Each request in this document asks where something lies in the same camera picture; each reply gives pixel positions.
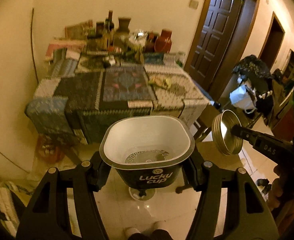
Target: hand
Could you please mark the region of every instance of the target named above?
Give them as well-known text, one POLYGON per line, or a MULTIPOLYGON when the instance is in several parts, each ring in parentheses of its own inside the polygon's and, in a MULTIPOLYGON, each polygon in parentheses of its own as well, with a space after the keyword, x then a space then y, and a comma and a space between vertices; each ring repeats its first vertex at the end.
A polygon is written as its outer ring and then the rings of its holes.
MULTIPOLYGON (((283 194, 282 185, 283 185, 284 175, 283 175, 283 172, 281 171, 281 168, 278 165, 274 168, 274 173, 276 173, 279 176, 279 178, 274 180, 274 182, 272 183, 271 190, 268 193, 267 206, 269 207, 270 211, 279 207, 280 202, 278 200, 278 197, 280 197, 283 194)), ((293 221, 293 219, 294 219, 294 200, 292 202, 292 206, 289 209, 287 215, 278 226, 278 231, 280 235, 283 232, 285 232, 285 230, 293 221)))

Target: wine bottle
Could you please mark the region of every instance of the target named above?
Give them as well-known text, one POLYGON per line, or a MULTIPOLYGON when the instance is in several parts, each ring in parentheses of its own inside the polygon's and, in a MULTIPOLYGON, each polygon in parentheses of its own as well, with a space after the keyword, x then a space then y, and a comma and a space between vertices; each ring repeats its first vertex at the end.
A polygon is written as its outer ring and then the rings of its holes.
POLYGON ((113 41, 114 41, 114 33, 115 33, 115 25, 114 25, 114 23, 112 22, 112 13, 113 13, 112 10, 110 10, 109 13, 108 13, 109 30, 110 30, 110 32, 111 32, 111 38, 110 38, 110 42, 111 42, 111 44, 112 44, 113 41))
POLYGON ((109 19, 108 18, 106 18, 106 20, 105 20, 105 25, 104 25, 102 35, 103 35, 104 50, 108 50, 110 43, 111 43, 111 32, 109 30, 109 19))

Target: light switch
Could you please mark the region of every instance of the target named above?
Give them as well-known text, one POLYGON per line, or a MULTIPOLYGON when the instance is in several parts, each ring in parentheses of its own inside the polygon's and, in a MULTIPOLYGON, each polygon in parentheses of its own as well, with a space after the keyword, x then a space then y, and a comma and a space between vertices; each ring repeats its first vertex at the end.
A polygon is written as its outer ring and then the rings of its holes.
POLYGON ((199 2, 196 0, 190 0, 189 2, 189 8, 197 10, 198 5, 199 5, 199 2))

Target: white plastic bag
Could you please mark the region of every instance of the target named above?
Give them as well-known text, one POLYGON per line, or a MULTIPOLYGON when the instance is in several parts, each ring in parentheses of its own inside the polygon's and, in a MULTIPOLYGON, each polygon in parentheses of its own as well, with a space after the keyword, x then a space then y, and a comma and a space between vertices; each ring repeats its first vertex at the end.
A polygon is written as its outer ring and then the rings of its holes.
POLYGON ((256 107, 246 89, 246 85, 241 85, 234 91, 232 91, 229 95, 231 104, 234 107, 241 108, 245 110, 247 114, 251 114, 255 111, 256 107))

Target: metal lid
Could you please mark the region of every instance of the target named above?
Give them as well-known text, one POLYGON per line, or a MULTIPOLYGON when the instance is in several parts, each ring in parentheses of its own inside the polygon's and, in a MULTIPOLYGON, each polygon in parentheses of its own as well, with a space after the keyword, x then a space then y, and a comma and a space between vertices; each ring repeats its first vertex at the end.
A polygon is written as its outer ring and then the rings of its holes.
POLYGON ((218 150, 224 155, 238 154, 243 145, 243 140, 231 134, 231 128, 241 123, 234 112, 225 110, 217 115, 212 122, 212 138, 218 150))

